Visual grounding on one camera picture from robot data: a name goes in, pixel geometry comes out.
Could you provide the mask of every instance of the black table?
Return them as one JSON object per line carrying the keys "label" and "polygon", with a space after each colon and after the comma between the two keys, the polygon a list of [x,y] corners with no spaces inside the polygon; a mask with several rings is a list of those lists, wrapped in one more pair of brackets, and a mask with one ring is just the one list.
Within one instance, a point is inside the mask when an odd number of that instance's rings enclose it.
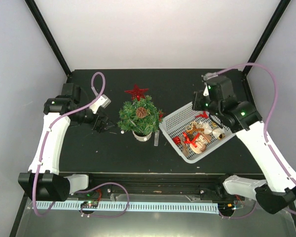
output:
{"label": "black table", "polygon": [[[95,98],[91,77],[96,72],[106,77],[105,95],[111,104],[105,109],[110,119],[118,121],[118,111],[131,95],[125,90],[149,88],[156,107],[165,116],[192,101],[193,92],[204,87],[201,75],[215,72],[213,69],[147,69],[147,70],[75,70],[69,82],[81,86],[81,105]],[[238,70],[226,73],[231,78],[239,100],[246,100],[242,74]],[[101,77],[95,80],[99,91]],[[159,146],[153,145],[153,137],[147,142],[137,141],[131,132],[120,133],[119,128],[97,133],[90,125],[69,127],[60,156],[60,172],[87,173],[172,173],[172,174],[261,174],[257,163],[236,137],[220,146],[194,164],[186,163],[167,142],[160,131]]]}

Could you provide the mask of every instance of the gray plastic basket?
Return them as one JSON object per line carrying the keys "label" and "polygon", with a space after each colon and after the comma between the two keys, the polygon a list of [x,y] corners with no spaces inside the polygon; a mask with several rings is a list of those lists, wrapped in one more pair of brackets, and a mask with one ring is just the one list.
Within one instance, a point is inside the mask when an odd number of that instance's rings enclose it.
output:
{"label": "gray plastic basket", "polygon": [[[197,122],[208,122],[211,123],[209,118],[195,118],[196,115],[200,114],[200,111],[192,110],[192,102],[188,103],[187,105],[179,108],[178,110],[174,111],[173,113],[169,114],[163,119],[163,122],[159,125],[163,135],[167,138],[173,148],[177,151],[177,153],[184,159],[187,163],[195,163],[198,162],[200,159],[207,156],[210,152],[214,151],[216,148],[220,147],[222,144],[227,142],[230,138],[232,138],[235,134],[233,134],[230,129],[226,126],[223,126],[225,131],[225,137],[221,140],[216,139],[212,136],[211,143],[207,144],[206,151],[202,152],[201,154],[194,153],[189,146],[189,153],[188,157],[185,157],[181,151],[181,145],[178,147],[172,140],[172,138],[176,136],[182,136],[182,133],[185,131],[185,127],[190,125],[192,121]],[[216,116],[212,116],[213,120],[215,120],[218,124],[220,124],[220,120]]]}

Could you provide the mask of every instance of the white pot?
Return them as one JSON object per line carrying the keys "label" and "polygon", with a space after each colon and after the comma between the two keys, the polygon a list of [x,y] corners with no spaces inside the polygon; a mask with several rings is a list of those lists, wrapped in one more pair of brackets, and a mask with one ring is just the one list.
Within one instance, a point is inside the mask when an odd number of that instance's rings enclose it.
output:
{"label": "white pot", "polygon": [[136,134],[134,133],[134,131],[133,131],[133,134],[134,134],[134,137],[135,137],[138,141],[145,142],[145,141],[148,141],[148,140],[149,140],[149,138],[151,137],[152,132],[151,132],[150,134],[148,134],[147,136],[145,136],[145,137],[141,137],[141,136],[136,135]]}

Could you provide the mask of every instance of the star tree topper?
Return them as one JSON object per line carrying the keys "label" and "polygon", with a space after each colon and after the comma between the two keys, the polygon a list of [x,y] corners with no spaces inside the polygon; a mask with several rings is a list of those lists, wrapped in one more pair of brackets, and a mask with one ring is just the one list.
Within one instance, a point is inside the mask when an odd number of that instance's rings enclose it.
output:
{"label": "star tree topper", "polygon": [[140,101],[140,98],[145,99],[144,93],[148,90],[149,89],[139,89],[138,86],[135,84],[133,90],[126,90],[125,92],[132,95],[132,100],[137,98],[137,100]]}

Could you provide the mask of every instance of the perforated metal strip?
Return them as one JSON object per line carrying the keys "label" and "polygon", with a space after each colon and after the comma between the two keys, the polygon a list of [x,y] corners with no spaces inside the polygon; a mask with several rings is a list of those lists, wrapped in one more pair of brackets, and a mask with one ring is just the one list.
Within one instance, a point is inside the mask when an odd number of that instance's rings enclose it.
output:
{"label": "perforated metal strip", "polygon": [[[80,210],[84,201],[57,201],[52,210]],[[38,209],[47,209],[50,201],[37,201]],[[101,201],[97,208],[88,207],[83,210],[96,211],[122,211],[125,209],[125,201]],[[180,202],[129,202],[127,211],[142,212],[194,212],[218,214],[218,207],[215,203],[180,203]]]}

